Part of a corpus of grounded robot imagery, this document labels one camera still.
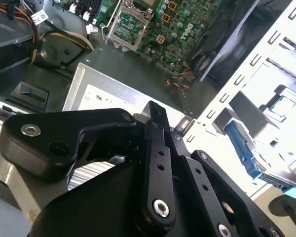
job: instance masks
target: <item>blue plastic tab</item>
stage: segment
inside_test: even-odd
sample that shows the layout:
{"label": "blue plastic tab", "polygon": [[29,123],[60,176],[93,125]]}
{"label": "blue plastic tab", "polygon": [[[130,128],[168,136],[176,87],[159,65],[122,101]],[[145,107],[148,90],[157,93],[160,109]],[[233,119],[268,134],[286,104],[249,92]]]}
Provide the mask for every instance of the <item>blue plastic tab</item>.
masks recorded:
{"label": "blue plastic tab", "polygon": [[241,139],[241,135],[236,127],[234,121],[227,125],[225,128],[236,153],[240,158],[242,165],[245,167],[247,173],[253,178],[257,179],[262,175],[262,172],[253,163],[254,155],[247,146],[247,144]]}

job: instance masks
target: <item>hole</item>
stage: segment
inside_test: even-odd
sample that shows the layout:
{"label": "hole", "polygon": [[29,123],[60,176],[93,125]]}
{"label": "hole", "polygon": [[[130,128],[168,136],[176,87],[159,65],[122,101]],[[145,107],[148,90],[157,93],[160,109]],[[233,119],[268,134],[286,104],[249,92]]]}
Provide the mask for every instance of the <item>hole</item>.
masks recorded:
{"label": "hole", "polygon": [[223,234],[225,235],[225,236],[228,236],[228,231],[226,230],[226,229],[222,229],[222,232],[223,232]]}
{"label": "hole", "polygon": [[259,226],[259,231],[263,237],[271,237],[270,234],[266,231],[266,229],[263,228],[262,226]]}
{"label": "hole", "polygon": [[69,49],[65,49],[65,50],[64,50],[64,54],[67,55],[67,56],[70,55],[70,51],[69,51]]}
{"label": "hole", "polygon": [[27,127],[25,130],[27,130],[29,132],[36,132],[36,129],[33,127]]}
{"label": "hole", "polygon": [[158,204],[158,208],[162,212],[166,211],[166,207],[163,204],[161,204],[161,203]]}
{"label": "hole", "polygon": [[164,166],[162,165],[162,164],[157,164],[157,167],[158,167],[158,169],[160,169],[160,170],[164,170]]}
{"label": "hole", "polygon": [[161,155],[161,156],[164,156],[164,153],[161,150],[158,150],[158,154]]}
{"label": "hole", "polygon": [[278,144],[278,142],[277,141],[274,141],[274,140],[270,142],[270,145],[272,147],[275,147],[277,144]]}
{"label": "hole", "polygon": [[52,154],[58,157],[63,157],[69,153],[69,147],[63,142],[50,143],[49,150]]}
{"label": "hole", "polygon": [[123,118],[126,119],[127,121],[132,120],[128,114],[123,114]]}
{"label": "hole", "polygon": [[205,189],[206,191],[208,191],[208,187],[205,184],[202,184],[203,189]]}

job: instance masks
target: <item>bolt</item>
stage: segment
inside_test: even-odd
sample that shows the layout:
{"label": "bolt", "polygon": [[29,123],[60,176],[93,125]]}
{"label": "bolt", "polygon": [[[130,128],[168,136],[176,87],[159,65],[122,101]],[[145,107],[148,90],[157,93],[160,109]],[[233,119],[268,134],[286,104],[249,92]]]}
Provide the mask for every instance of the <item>bolt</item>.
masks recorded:
{"label": "bolt", "polygon": [[132,120],[128,114],[123,114],[123,118],[126,119],[127,121]]}
{"label": "bolt", "polygon": [[201,153],[201,157],[202,157],[203,159],[208,159],[207,156],[206,156],[205,154],[203,154],[203,153]]}
{"label": "bolt", "polygon": [[218,231],[222,237],[231,237],[231,233],[226,226],[223,224],[218,225]]}
{"label": "bolt", "polygon": [[276,231],[275,229],[270,228],[270,230],[271,230],[272,234],[273,234],[275,237],[281,237],[281,236],[277,233],[277,231]]}
{"label": "bolt", "polygon": [[177,134],[174,134],[174,138],[179,140],[179,141],[181,140],[181,137],[179,135],[177,135]]}
{"label": "bolt", "polygon": [[37,137],[41,134],[40,128],[34,124],[26,124],[21,127],[21,132],[29,137]]}
{"label": "bolt", "polygon": [[163,218],[169,216],[169,207],[163,200],[157,199],[153,201],[152,206],[155,213],[157,213],[159,216]]}

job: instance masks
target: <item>white metal frame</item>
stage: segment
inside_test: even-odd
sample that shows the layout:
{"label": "white metal frame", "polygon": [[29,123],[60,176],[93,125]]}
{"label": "white metal frame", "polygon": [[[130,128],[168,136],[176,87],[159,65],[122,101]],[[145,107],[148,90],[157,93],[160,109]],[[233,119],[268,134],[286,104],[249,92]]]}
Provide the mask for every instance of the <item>white metal frame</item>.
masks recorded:
{"label": "white metal frame", "polygon": [[197,134],[204,131],[204,129],[215,121],[233,97],[246,85],[253,74],[265,62],[278,43],[287,35],[289,29],[293,27],[295,22],[296,0],[292,0],[281,16],[228,80],[226,85],[207,106],[192,128],[186,133],[184,140],[187,145],[190,143],[190,146],[193,146],[191,143],[196,142],[197,139],[195,139],[195,137]]}

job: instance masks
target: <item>blue drive latch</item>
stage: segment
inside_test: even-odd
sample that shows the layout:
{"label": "blue drive latch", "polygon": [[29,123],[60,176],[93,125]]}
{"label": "blue drive latch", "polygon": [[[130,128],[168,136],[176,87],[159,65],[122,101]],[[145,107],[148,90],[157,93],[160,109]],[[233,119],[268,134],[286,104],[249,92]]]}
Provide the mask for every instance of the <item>blue drive latch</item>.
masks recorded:
{"label": "blue drive latch", "polygon": [[290,197],[296,198],[296,182],[291,182],[287,180],[287,178],[279,177],[278,175],[274,176],[268,172],[263,172],[258,166],[256,162],[256,158],[254,153],[257,153],[256,150],[251,150],[248,145],[248,141],[246,137],[249,137],[246,130],[242,129],[241,131],[238,129],[238,126],[242,127],[242,124],[237,123],[235,121],[231,121],[225,128],[227,135],[229,136],[236,153],[245,167],[247,173],[255,180],[260,178],[261,180],[266,181],[269,184],[279,188],[282,192]]}

